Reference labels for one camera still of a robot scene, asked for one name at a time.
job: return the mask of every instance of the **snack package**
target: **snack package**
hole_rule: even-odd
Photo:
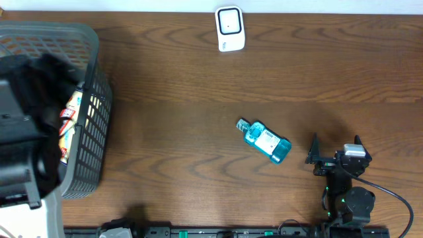
[[[59,147],[61,150],[60,162],[67,165],[69,159],[69,152],[72,146],[72,137],[75,134],[75,124],[78,120],[79,107],[81,105],[82,92],[75,91],[72,97],[66,104],[66,108],[60,113],[61,118],[70,118],[63,121],[60,128],[59,135],[62,136],[59,140]]]

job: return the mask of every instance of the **mouthwash bottle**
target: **mouthwash bottle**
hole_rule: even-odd
[[[258,149],[277,165],[282,163],[291,150],[291,142],[271,132],[260,122],[250,125],[247,121],[240,119],[237,128],[244,132],[244,141],[247,144]]]

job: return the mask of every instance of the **white label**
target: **white label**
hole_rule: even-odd
[[[279,144],[279,142],[280,138],[272,134],[272,132],[264,130],[256,140],[255,144],[264,152],[271,155],[273,153],[273,150],[275,150],[276,146]]]

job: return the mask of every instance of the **wood grain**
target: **wood grain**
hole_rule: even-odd
[[[311,135],[332,155],[355,134],[365,179],[404,196],[423,233],[423,17],[245,14],[246,48],[220,53],[213,14],[5,12],[83,22],[114,87],[98,190],[65,201],[66,225],[124,215],[173,225],[317,223],[325,179],[305,165]],[[235,128],[261,120],[293,149],[275,166]],[[372,225],[397,237],[408,211],[374,188]]]

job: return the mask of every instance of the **basket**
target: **basket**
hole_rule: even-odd
[[[63,198],[92,194],[100,179],[112,106],[112,90],[97,62],[98,37],[84,24],[0,22],[0,57],[24,54],[37,58],[53,54],[85,75],[83,96],[67,166],[60,163]]]

